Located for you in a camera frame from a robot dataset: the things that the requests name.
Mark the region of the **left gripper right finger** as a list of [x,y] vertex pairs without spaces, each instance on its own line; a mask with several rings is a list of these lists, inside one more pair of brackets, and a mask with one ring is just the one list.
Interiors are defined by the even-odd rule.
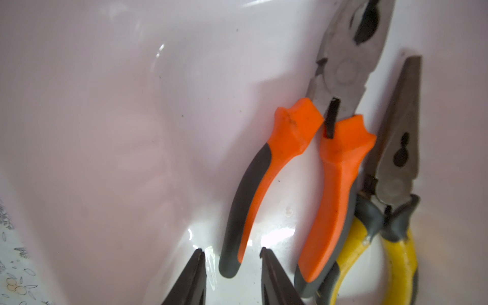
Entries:
[[265,305],[304,305],[293,284],[271,249],[263,247],[261,292]]

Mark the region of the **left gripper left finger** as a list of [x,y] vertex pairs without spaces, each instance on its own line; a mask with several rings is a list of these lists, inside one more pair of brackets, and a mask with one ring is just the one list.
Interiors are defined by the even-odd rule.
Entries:
[[196,249],[161,305],[204,305],[207,292],[205,253]]

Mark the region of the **yellow grey needle-nose pliers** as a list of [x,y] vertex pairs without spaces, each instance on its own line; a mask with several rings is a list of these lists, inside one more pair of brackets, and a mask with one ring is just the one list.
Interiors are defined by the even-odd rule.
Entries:
[[410,219],[420,203],[413,193],[419,172],[419,104],[423,57],[405,59],[364,166],[352,227],[343,250],[316,292],[317,304],[335,304],[349,270],[380,237],[388,283],[383,304],[415,304],[418,259]]

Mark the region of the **white plastic storage box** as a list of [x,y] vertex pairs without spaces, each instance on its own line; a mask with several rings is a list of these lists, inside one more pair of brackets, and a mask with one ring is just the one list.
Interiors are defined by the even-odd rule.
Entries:
[[[263,247],[292,276],[311,192],[282,178],[243,269],[218,263],[314,2],[2,1],[1,303],[160,304],[194,249],[207,304],[262,302]],[[416,54],[418,304],[486,304],[487,2],[396,3],[370,132]]]

